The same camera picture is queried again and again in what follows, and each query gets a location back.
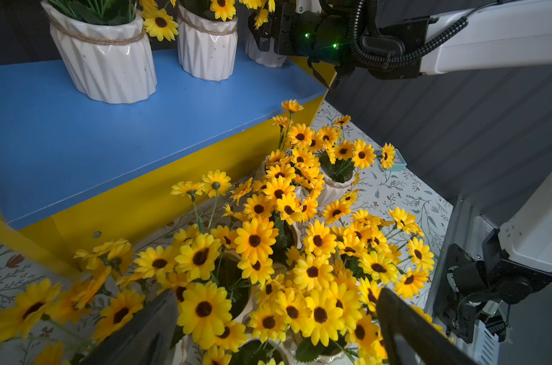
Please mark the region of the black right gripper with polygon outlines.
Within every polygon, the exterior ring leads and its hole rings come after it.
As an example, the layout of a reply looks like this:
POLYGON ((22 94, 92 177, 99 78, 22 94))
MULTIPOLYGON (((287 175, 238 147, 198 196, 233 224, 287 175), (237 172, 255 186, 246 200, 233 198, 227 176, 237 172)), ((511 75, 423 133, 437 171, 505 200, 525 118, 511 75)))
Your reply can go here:
POLYGON ((248 20, 248 28, 259 51, 296 56, 292 41, 292 26, 297 18, 296 2, 261 1, 259 4, 248 20))

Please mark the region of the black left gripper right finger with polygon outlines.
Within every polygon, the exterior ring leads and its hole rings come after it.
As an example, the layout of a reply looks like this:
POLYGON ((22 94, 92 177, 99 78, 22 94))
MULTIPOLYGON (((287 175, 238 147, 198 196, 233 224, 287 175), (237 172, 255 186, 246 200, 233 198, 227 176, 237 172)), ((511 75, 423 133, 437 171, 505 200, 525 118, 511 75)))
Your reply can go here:
POLYGON ((376 311, 390 364, 474 363, 391 290, 381 290, 376 311))

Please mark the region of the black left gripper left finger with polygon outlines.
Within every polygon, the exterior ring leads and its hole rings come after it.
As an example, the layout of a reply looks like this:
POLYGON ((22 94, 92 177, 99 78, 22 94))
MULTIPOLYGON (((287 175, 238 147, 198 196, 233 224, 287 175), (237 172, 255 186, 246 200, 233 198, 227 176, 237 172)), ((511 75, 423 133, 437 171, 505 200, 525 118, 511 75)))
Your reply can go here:
POLYGON ((176 295, 166 290, 81 363, 164 364, 171 353, 177 318, 176 295))

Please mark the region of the sunflower pot taken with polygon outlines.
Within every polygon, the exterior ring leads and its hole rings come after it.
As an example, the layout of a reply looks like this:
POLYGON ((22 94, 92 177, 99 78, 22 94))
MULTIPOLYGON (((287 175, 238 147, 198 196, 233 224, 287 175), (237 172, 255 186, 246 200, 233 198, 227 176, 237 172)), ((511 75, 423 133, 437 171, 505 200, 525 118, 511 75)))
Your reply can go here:
POLYGON ((98 276, 77 281, 68 290, 48 279, 30 284, 18 294, 12 307, 0 310, 0 348, 12 340, 44 342, 45 345, 28 364, 80 364, 106 339, 128 324, 142 310, 145 295, 136 290, 122 290, 114 295, 106 288, 110 268, 98 276), (95 330, 87 338, 72 329, 95 309, 99 296, 110 298, 99 313, 95 330))
POLYGON ((388 170, 396 163, 397 149, 390 143, 384 144, 377 152, 372 144, 362 139, 351 141, 345 138, 344 128, 350 121, 349 115, 343 115, 315 134, 316 141, 311 148, 319 158, 324 179, 323 190, 318 197, 321 207, 337 200, 353 202, 354 196, 346 195, 357 182, 361 170, 377 163, 382 169, 388 170))

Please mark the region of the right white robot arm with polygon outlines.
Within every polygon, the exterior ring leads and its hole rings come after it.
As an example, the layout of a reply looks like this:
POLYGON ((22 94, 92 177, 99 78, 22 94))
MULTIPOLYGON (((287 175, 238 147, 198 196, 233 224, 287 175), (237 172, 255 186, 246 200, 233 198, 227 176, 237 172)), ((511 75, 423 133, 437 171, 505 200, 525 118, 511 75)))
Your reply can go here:
MULTIPOLYGON (((496 1, 475 9, 380 27, 379 1, 279 1, 248 29, 256 48, 327 62, 341 74, 365 68, 396 80, 452 71, 552 64, 552 1, 496 1)), ((489 303, 518 304, 552 281, 552 171, 473 259, 446 254, 435 315, 464 342, 476 339, 489 303)))

